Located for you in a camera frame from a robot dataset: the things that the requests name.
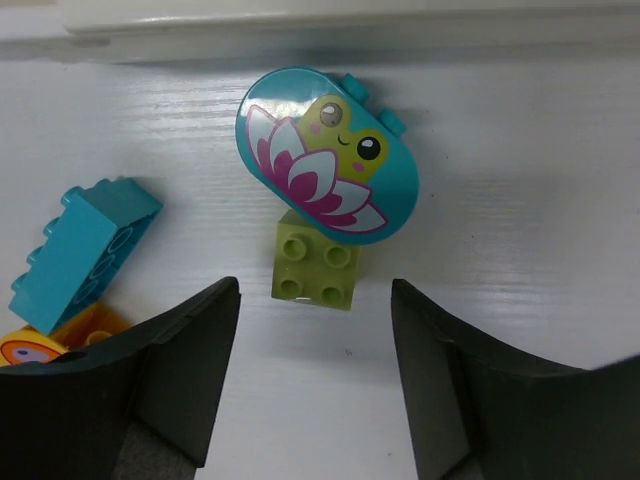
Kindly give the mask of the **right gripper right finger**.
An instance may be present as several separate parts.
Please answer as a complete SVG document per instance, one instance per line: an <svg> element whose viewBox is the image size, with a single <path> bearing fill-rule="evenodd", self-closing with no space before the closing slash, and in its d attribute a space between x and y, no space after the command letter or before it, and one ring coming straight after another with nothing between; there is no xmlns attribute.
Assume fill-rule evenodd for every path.
<svg viewBox="0 0 640 480"><path fill-rule="evenodd" d="M417 475L456 479L635 479L639 360L594 370L512 347L408 281L391 317Z"/></svg>

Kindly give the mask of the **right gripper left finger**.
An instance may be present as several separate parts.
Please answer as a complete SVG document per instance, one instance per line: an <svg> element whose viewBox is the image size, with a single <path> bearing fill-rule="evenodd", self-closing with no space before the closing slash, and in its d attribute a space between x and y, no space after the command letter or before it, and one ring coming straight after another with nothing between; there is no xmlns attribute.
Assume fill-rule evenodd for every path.
<svg viewBox="0 0 640 480"><path fill-rule="evenodd" d="M95 345L2 368L2 478L109 479L134 426L203 467L240 300L225 277Z"/></svg>

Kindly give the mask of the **lime green lego brick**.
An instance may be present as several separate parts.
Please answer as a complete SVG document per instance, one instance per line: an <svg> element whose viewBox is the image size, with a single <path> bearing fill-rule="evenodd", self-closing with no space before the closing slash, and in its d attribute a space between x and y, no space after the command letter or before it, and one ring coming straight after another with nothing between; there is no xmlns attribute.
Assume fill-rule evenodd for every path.
<svg viewBox="0 0 640 480"><path fill-rule="evenodd" d="M276 231L271 297L348 311L361 248L333 241L294 210Z"/></svg>

